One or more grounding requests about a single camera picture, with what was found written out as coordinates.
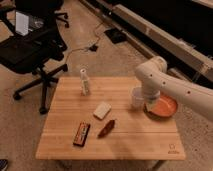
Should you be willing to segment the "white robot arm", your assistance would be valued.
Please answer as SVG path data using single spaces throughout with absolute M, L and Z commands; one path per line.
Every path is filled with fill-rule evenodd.
M 138 65 L 135 76 L 142 83 L 142 96 L 149 111 L 157 107 L 163 92 L 213 122 L 213 90 L 168 75 L 167 62 L 161 56 Z

